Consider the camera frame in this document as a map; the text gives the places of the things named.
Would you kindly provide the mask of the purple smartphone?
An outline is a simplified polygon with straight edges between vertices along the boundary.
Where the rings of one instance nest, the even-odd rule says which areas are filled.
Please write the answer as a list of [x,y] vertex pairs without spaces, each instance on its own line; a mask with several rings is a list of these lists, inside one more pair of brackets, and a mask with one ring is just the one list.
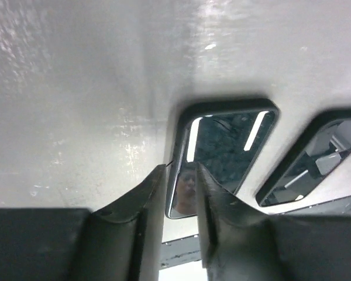
[[166,216],[176,220],[196,214],[197,165],[203,165],[220,185],[236,194],[277,119],[276,109],[254,109],[192,120],[171,164]]

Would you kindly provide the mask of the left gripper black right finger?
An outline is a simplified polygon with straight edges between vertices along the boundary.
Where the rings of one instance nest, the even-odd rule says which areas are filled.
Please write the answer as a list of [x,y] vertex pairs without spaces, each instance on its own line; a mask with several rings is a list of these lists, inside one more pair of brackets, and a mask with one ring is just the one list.
[[196,169],[202,265],[209,280],[351,280],[351,214],[268,215]]

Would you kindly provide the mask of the black screen white smartphone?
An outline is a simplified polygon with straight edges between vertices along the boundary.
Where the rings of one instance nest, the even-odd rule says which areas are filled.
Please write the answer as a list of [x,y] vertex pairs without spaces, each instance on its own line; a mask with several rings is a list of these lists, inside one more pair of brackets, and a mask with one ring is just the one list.
[[280,175],[260,196],[261,207],[298,201],[318,185],[351,154],[351,118],[322,126],[315,136],[285,163]]

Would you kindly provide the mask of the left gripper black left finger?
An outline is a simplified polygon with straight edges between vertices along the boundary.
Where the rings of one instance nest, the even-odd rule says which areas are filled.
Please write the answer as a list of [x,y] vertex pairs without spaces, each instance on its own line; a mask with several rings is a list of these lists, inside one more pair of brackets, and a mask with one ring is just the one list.
[[0,280],[157,280],[166,166],[97,210],[0,208]]

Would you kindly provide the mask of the black phone case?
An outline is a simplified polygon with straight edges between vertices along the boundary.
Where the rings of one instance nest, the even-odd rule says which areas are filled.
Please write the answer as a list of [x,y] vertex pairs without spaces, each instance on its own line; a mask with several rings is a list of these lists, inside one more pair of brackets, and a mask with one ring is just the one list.
[[282,170],[284,170],[285,163],[296,158],[296,153],[312,139],[317,131],[324,125],[335,121],[337,119],[349,119],[351,118],[351,108],[332,108],[321,112],[314,117],[311,122],[303,130],[302,134],[297,140],[291,145],[289,151],[285,154],[283,159],[279,162],[277,167],[274,169],[272,174],[264,182],[260,190],[256,194],[256,202],[260,199],[260,196],[264,195],[267,190],[270,189],[269,182],[276,179]]
[[278,119],[279,119],[280,110],[277,108],[275,103],[269,100],[268,98],[263,98],[263,97],[238,98],[238,99],[228,98],[224,100],[209,99],[205,101],[201,101],[201,100],[194,101],[187,104],[185,108],[181,110],[178,116],[178,121],[176,123],[175,131],[174,131],[174,137],[172,140],[172,151],[171,151],[172,155],[171,155],[170,164],[169,164],[170,170],[168,174],[168,186],[170,182],[171,164],[174,161],[176,152],[178,151],[178,148],[180,146],[182,134],[185,131],[186,126],[192,120],[194,120],[199,116],[219,114],[219,113],[224,114],[228,112],[246,111],[246,110],[251,111],[254,109],[258,109],[258,110],[276,109],[278,111]]

